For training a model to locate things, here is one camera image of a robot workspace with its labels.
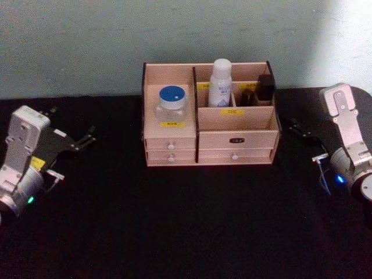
wall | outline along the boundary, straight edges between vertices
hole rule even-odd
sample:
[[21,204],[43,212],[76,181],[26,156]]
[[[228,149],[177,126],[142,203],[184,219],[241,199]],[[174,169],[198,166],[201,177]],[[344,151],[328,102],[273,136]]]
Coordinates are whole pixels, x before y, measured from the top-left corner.
[[269,60],[281,88],[372,92],[370,15],[362,0],[5,0],[0,98],[139,94],[143,62],[221,57]]

blue lid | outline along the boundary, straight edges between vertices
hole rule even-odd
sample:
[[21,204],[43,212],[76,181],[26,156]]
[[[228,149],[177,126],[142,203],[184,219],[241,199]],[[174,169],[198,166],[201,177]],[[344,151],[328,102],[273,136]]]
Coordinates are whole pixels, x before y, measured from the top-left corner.
[[185,91],[178,86],[167,86],[160,90],[159,96],[167,102],[177,102],[185,97]]

black tablecloth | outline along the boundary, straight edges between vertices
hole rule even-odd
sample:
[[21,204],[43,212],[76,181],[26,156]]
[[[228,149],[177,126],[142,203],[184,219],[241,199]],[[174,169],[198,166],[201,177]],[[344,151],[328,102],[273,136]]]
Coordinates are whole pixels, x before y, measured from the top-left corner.
[[[337,146],[318,91],[279,90],[278,110]],[[355,99],[371,146],[372,98],[355,89]],[[311,162],[321,151],[286,126],[272,166],[146,168],[139,96],[0,101],[0,139],[24,104],[56,105],[53,127],[78,139],[93,124],[98,140],[59,160],[66,179],[0,228],[0,278],[370,277],[362,207],[321,189]]]

black label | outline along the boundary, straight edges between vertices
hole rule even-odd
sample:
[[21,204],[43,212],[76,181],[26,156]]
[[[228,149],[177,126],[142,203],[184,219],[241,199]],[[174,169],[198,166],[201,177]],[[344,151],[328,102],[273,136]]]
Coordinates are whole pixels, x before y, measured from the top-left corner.
[[230,138],[230,142],[232,144],[241,144],[244,142],[244,139],[243,138]]

bottle cap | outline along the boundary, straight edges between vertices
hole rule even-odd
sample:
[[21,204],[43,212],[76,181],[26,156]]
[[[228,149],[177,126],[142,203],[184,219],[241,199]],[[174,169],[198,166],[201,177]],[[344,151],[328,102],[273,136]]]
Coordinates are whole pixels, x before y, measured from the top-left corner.
[[171,85],[160,90],[160,106],[165,109],[180,109],[185,105],[185,91],[178,86]]
[[212,75],[218,80],[229,78],[231,76],[231,62],[223,58],[214,61]]

